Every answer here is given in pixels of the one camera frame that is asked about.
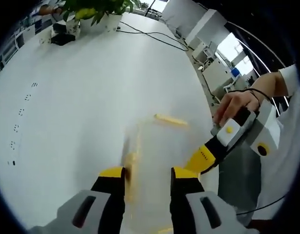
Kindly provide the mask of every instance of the white sleeve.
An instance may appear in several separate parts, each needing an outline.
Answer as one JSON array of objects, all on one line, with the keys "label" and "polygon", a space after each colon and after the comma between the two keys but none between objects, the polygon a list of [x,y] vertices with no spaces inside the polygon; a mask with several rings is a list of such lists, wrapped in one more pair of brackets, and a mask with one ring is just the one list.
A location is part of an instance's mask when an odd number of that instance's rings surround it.
[{"label": "white sleeve", "polygon": [[300,86],[297,74],[297,68],[295,64],[285,67],[279,70],[282,77],[284,78],[284,82],[288,91],[288,95],[291,96]]}]

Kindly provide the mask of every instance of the white tabletop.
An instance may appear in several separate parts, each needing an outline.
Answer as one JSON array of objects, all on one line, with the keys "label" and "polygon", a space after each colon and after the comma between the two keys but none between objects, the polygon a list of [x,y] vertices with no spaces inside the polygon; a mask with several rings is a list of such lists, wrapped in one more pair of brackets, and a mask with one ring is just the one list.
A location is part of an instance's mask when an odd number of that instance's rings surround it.
[{"label": "white tabletop", "polygon": [[[173,37],[143,16],[125,13],[122,21]],[[128,130],[156,113],[193,124],[197,147],[211,138],[211,113],[185,52],[141,34],[87,35],[64,46],[40,46],[36,35],[0,73],[0,188],[8,205],[26,228],[45,225],[101,170],[120,165]],[[218,168],[202,184],[217,192]]]}]

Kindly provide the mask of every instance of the blue object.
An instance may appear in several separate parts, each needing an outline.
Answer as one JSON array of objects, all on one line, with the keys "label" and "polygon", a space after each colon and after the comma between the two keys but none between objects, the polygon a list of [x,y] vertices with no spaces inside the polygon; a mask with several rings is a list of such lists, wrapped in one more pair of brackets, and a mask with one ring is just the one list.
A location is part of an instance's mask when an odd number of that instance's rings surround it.
[{"label": "blue object", "polygon": [[235,67],[231,70],[231,73],[234,77],[237,77],[240,74],[240,71]]}]

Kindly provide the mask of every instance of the potted plant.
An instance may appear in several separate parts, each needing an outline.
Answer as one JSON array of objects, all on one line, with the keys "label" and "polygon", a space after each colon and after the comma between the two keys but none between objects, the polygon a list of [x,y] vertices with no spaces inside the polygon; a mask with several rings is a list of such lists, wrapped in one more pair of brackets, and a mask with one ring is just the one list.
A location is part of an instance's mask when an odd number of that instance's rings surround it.
[{"label": "potted plant", "polygon": [[63,6],[63,19],[67,21],[70,13],[75,13],[75,21],[81,22],[81,31],[115,31],[126,8],[133,11],[139,0],[66,0]]},{"label": "potted plant", "polygon": [[148,7],[149,7],[149,4],[146,3],[146,2],[143,2],[143,3],[139,4],[139,8],[141,10],[146,10],[146,9],[148,9]]}]

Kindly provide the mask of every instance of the yellow button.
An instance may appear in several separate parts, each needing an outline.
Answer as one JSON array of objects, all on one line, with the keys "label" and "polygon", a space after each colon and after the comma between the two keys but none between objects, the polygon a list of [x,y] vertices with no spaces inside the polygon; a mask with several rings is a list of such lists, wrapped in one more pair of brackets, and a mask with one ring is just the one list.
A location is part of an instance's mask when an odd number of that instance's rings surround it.
[{"label": "yellow button", "polygon": [[232,133],[233,128],[231,126],[226,127],[226,133]]}]

